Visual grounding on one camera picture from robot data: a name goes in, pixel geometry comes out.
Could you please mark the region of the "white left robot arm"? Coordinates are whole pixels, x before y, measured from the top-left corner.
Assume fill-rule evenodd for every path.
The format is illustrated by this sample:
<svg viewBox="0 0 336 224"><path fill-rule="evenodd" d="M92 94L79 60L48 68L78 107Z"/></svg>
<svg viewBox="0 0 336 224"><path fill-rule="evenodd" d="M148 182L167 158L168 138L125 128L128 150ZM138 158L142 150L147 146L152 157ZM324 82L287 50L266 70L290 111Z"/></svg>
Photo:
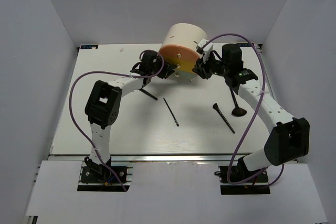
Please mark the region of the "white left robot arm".
<svg viewBox="0 0 336 224"><path fill-rule="evenodd" d="M166 79L174 73L177 65L163 60L153 50L143 52L141 60L136 63L125 77L104 82L95 82L85 107L85 114L91 128L91 149L89 161L96 163L93 176L101 182L110 178L110 132L111 125L117 120L121 99L135 90L144 88L152 77Z"/></svg>

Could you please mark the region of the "orange organizer drawer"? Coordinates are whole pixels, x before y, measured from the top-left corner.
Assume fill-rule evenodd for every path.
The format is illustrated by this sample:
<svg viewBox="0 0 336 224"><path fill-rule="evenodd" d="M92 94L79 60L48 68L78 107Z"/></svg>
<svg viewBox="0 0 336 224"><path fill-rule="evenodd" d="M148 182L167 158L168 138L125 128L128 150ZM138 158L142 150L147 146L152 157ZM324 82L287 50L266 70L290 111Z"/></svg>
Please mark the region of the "orange organizer drawer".
<svg viewBox="0 0 336 224"><path fill-rule="evenodd" d="M191 48L179 45L164 45L159 49L159 53L163 56L165 61L190 61L195 62L199 59L199 54Z"/></svg>

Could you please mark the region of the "cream cylindrical makeup organizer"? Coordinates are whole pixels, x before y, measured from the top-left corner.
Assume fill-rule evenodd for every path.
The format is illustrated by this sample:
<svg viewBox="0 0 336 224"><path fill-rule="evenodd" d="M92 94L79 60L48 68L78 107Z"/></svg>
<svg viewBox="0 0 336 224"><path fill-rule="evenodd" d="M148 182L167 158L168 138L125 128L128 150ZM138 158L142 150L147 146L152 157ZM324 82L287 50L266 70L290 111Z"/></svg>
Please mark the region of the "cream cylindrical makeup organizer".
<svg viewBox="0 0 336 224"><path fill-rule="evenodd" d="M174 44L188 47L196 51L197 44L203 38L207 39L207 34L200 27L187 23L178 23L169 29L161 47L164 45ZM177 65L175 69L176 77L189 79L191 81L197 77L197 74L195 73L179 71L179 67L180 66Z"/></svg>

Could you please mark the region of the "yellow organizer drawer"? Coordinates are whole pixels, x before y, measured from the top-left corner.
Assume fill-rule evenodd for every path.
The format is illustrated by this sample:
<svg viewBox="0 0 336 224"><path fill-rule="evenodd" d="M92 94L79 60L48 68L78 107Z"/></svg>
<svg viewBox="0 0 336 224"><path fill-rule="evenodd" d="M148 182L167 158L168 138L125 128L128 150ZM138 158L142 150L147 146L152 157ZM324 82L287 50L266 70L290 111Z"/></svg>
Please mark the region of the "yellow organizer drawer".
<svg viewBox="0 0 336 224"><path fill-rule="evenodd" d="M192 69L195 67L197 59L198 57L192 57L192 58L167 57L165 61L176 66L179 65L180 66L178 68L179 71L194 73Z"/></svg>

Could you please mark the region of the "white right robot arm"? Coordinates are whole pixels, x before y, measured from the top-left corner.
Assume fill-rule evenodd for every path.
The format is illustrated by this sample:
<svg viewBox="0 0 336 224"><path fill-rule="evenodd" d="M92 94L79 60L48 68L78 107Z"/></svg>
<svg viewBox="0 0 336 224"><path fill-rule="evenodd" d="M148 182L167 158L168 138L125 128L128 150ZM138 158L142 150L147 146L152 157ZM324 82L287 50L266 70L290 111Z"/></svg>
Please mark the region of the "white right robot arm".
<svg viewBox="0 0 336 224"><path fill-rule="evenodd" d="M279 166L304 157L309 152L310 124L305 118L296 118L283 109L265 90L265 82L244 67L242 50L237 44L222 46L222 58L215 59L213 44L202 39L196 47L202 55L196 61L193 72L202 79L216 75L240 98L245 100L266 126L269 136L262 149L238 160L237 175L247 182L256 171Z"/></svg>

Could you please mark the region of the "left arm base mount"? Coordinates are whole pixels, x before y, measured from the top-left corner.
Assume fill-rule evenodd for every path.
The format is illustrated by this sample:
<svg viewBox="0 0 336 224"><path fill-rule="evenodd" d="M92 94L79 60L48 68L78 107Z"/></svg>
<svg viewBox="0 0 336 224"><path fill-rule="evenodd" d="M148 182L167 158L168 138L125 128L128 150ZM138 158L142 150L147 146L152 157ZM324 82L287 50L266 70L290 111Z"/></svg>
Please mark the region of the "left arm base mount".
<svg viewBox="0 0 336 224"><path fill-rule="evenodd" d="M77 191L122 193L128 191L132 181L133 167L115 166L111 160L107 162L107 165L110 169L85 157L80 170Z"/></svg>

